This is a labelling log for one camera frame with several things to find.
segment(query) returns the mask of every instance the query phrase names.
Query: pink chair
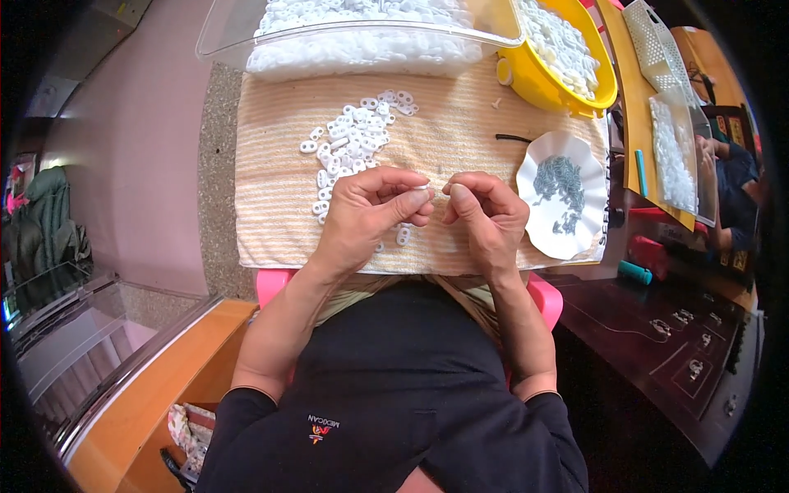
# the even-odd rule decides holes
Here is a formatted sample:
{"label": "pink chair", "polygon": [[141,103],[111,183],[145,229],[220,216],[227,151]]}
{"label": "pink chair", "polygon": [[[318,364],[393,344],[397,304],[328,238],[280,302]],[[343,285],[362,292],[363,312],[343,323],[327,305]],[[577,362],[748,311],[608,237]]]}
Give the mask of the pink chair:
{"label": "pink chair", "polygon": [[[285,284],[296,274],[296,269],[259,269],[257,271],[257,302],[260,306],[266,303],[279,293]],[[548,329],[553,331],[559,315],[562,314],[564,299],[558,289],[551,286],[540,276],[532,273],[529,276],[529,284],[526,287],[534,299],[534,303],[542,313]]]}

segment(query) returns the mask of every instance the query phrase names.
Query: clear plastic container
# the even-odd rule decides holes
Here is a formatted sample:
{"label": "clear plastic container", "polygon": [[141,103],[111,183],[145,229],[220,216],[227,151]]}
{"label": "clear plastic container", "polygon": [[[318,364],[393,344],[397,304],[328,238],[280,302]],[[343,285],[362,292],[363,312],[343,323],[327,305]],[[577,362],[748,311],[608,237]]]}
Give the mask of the clear plastic container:
{"label": "clear plastic container", "polygon": [[517,0],[214,0],[196,55],[271,82],[370,72],[458,77],[524,42]]}

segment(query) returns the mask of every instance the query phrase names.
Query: beige towel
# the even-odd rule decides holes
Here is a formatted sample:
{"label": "beige towel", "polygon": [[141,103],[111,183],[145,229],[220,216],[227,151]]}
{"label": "beige towel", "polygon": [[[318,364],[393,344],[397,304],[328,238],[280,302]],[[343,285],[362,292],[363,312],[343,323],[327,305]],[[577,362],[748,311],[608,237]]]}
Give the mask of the beige towel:
{"label": "beige towel", "polygon": [[[568,130],[589,142],[605,164],[608,136],[598,121],[584,121],[531,106],[495,78],[495,55],[457,80],[407,75],[321,77],[265,84],[248,74],[238,104],[236,149],[236,230],[241,265],[300,267],[315,250],[321,228],[312,214],[317,200],[314,154],[298,151],[317,126],[342,114],[346,104],[375,97],[386,89],[410,92],[419,112],[407,117],[393,110],[391,142],[376,153],[384,165],[418,171],[436,190],[436,211],[425,228],[412,228],[410,243],[399,247],[395,232],[384,237],[386,249],[362,270],[383,274],[476,274],[468,236],[461,222],[444,226],[447,204],[441,188],[458,171],[483,170],[501,177],[514,190],[515,174],[526,144],[496,140],[509,133],[536,139],[552,130]],[[492,103],[501,98],[499,109]],[[524,236],[518,251],[521,270],[600,260],[603,234],[572,260],[552,259]]]}

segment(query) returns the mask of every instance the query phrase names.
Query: embroidered logo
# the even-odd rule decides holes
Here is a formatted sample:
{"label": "embroidered logo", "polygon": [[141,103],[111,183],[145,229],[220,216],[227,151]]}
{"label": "embroidered logo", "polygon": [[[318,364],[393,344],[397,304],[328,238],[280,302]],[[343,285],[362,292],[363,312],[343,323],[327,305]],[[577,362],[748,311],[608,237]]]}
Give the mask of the embroidered logo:
{"label": "embroidered logo", "polygon": [[308,415],[307,419],[313,422],[312,434],[309,436],[313,445],[323,440],[332,428],[340,428],[339,421],[327,420],[312,414]]}

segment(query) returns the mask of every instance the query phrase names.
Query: white plate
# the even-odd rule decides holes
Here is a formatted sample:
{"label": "white plate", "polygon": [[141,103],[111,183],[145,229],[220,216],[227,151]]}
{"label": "white plate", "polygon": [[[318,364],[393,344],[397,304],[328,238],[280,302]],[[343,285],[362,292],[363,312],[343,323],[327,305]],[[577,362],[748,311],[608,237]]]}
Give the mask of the white plate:
{"label": "white plate", "polygon": [[[584,210],[575,225],[575,235],[554,234],[554,222],[563,222],[562,214],[568,206],[556,193],[550,200],[533,205],[540,200],[534,191],[537,165],[552,155],[563,155],[575,166],[581,167],[581,186],[584,190]],[[569,260],[592,245],[592,239],[603,228],[603,211],[608,194],[605,189],[605,170],[592,155],[592,149],[583,140],[564,131],[549,132],[529,144],[526,157],[516,178],[518,195],[531,207],[526,232],[532,245],[545,255]]]}

